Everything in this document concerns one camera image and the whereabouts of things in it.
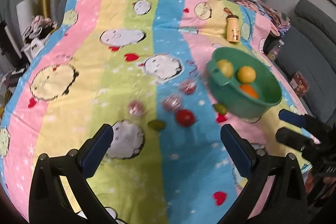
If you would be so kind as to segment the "grey sofa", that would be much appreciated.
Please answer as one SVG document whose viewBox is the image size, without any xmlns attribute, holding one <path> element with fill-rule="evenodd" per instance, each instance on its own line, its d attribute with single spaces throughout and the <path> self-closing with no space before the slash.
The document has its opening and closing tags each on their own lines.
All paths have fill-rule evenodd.
<svg viewBox="0 0 336 224">
<path fill-rule="evenodd" d="M 332 126 L 335 123 L 335 21 L 308 0 L 299 0 L 291 27 L 282 38 L 276 59 L 291 80 L 300 73 L 309 89 L 301 97 L 310 114 Z"/>
</svg>

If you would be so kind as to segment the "yellow-green pear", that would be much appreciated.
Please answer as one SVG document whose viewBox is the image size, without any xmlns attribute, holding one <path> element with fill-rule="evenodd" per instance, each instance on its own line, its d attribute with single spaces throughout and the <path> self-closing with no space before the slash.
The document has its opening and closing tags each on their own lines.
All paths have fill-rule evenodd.
<svg viewBox="0 0 336 224">
<path fill-rule="evenodd" d="M 230 79 L 233 76 L 234 73 L 234 67 L 232 63 L 226 59 L 221 59 L 217 61 L 217 66 L 221 73 L 228 79 Z"/>
</svg>

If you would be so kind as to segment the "green plastic bowl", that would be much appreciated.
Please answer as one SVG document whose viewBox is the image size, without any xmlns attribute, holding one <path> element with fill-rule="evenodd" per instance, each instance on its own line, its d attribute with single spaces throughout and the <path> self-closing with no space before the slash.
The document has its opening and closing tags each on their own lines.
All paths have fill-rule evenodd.
<svg viewBox="0 0 336 224">
<path fill-rule="evenodd" d="M 219 61 L 228 61 L 233 66 L 233 75 L 226 77 Z M 250 84 L 238 78 L 238 72 L 249 67 L 256 77 Z M 268 67 L 249 53 L 235 48 L 220 47 L 212 53 L 206 64 L 207 85 L 218 103 L 241 118 L 258 118 L 282 100 L 280 84 Z"/>
</svg>

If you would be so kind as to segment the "yellow cartoon bottle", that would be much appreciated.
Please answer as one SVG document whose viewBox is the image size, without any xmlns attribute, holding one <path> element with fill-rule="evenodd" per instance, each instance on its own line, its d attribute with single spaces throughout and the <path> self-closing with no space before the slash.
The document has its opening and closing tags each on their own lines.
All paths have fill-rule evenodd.
<svg viewBox="0 0 336 224">
<path fill-rule="evenodd" d="M 240 42 L 239 17 L 231 12 L 227 7 L 224 8 L 227 15 L 226 39 L 229 43 Z"/>
</svg>

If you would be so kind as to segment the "plastic wrapped red fruit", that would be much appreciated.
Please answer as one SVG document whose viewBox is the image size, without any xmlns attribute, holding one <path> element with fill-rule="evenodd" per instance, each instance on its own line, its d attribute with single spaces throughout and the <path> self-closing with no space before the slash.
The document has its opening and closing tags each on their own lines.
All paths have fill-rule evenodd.
<svg viewBox="0 0 336 224">
<path fill-rule="evenodd" d="M 127 106 L 128 112 L 133 117 L 141 117 L 145 114 L 145 107 L 142 102 L 133 100 Z"/>
</svg>

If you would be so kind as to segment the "yellow lemon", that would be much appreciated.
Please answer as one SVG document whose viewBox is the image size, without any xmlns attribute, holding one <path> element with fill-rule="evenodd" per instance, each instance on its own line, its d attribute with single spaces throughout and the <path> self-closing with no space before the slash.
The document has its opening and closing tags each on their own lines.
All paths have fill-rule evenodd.
<svg viewBox="0 0 336 224">
<path fill-rule="evenodd" d="M 243 66 L 238 69 L 236 77 L 240 83 L 251 84 L 256 79 L 256 71 L 250 66 Z"/>
</svg>

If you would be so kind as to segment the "red patterned box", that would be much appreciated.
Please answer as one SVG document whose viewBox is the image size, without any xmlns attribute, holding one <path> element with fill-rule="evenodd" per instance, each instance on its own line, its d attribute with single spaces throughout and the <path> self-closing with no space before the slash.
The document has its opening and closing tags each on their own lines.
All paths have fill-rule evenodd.
<svg viewBox="0 0 336 224">
<path fill-rule="evenodd" d="M 289 84 L 299 98 L 304 96 L 309 91 L 309 84 L 301 72 L 295 73 Z"/>
</svg>

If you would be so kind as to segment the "clear plastic bottle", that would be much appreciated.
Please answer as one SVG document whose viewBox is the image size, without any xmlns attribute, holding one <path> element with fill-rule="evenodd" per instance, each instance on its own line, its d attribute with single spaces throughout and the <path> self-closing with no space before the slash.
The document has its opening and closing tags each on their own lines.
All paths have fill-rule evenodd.
<svg viewBox="0 0 336 224">
<path fill-rule="evenodd" d="M 284 42 L 282 40 L 279 40 L 268 52 L 267 54 L 268 59 L 270 59 L 271 61 L 275 61 L 283 45 Z"/>
</svg>

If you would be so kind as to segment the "orange fruit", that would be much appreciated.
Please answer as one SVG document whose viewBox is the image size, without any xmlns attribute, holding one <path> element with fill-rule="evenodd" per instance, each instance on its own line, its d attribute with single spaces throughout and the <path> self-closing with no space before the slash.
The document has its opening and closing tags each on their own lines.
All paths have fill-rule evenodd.
<svg viewBox="0 0 336 224">
<path fill-rule="evenodd" d="M 250 84 L 242 84 L 239 86 L 239 88 L 250 97 L 259 99 L 258 93 L 250 86 Z"/>
</svg>

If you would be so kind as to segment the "red tomato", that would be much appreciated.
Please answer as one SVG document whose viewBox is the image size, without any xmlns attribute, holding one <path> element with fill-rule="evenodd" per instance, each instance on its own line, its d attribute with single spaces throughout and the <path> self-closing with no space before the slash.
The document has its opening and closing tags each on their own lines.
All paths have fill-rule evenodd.
<svg viewBox="0 0 336 224">
<path fill-rule="evenodd" d="M 182 127 L 190 127 L 196 121 L 194 114 L 187 109 L 178 110 L 175 113 L 175 120 Z"/>
</svg>

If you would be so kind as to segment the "pile of folded clothes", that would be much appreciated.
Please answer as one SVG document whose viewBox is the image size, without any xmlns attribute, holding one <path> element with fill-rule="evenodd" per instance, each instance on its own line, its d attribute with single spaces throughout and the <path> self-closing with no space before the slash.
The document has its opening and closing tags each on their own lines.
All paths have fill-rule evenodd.
<svg viewBox="0 0 336 224">
<path fill-rule="evenodd" d="M 235 0 L 235 2 L 269 19 L 274 37 L 283 37 L 291 27 L 290 18 L 285 13 L 268 7 L 261 0 Z"/>
</svg>

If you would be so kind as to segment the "white paper roll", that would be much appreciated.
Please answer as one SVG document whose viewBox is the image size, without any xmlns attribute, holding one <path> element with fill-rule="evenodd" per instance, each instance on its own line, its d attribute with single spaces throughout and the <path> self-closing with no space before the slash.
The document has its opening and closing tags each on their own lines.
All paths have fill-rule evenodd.
<svg viewBox="0 0 336 224">
<path fill-rule="evenodd" d="M 35 17 L 33 1 L 21 1 L 17 4 L 16 10 L 20 34 L 21 37 L 23 37 L 23 34 L 31 26 L 33 18 Z"/>
</svg>

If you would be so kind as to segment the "colourful cartoon striped bedsheet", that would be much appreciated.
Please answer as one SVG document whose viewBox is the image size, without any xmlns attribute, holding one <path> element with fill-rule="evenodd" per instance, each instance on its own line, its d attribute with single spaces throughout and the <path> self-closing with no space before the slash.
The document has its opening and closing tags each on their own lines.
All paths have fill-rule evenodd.
<svg viewBox="0 0 336 224">
<path fill-rule="evenodd" d="M 225 7 L 239 17 L 239 43 L 226 39 Z M 109 124 L 114 143 L 88 184 L 119 221 L 219 221 L 247 182 L 221 143 L 221 126 L 282 156 L 288 149 L 275 139 L 278 112 L 305 112 L 263 53 L 269 32 L 267 18 L 228 0 L 68 0 L 61 27 L 19 80 L 1 124 L 1 183 L 17 211 L 29 218 L 40 154 L 62 156 Z M 281 102 L 258 118 L 217 113 L 206 64 L 220 47 L 268 67 Z M 185 79 L 197 83 L 191 95 L 179 90 Z M 179 110 L 194 114 L 192 126 L 163 108 L 171 94 L 181 97 Z M 143 103 L 143 116 L 129 114 L 133 100 Z M 165 129 L 148 128 L 154 119 Z"/>
</svg>

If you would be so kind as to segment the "small green fruit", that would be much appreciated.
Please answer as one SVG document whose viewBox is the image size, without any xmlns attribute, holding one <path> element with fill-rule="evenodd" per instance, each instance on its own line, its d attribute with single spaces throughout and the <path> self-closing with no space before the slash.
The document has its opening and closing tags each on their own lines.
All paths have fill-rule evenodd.
<svg viewBox="0 0 336 224">
<path fill-rule="evenodd" d="M 227 108 L 225 107 L 224 104 L 221 103 L 215 103 L 213 104 L 213 108 L 215 109 L 215 111 L 217 113 L 219 113 L 220 115 L 226 115 L 228 113 Z"/>
<path fill-rule="evenodd" d="M 166 127 L 166 123 L 164 121 L 154 119 L 147 123 L 148 128 L 154 130 L 154 131 L 162 131 Z"/>
</svg>

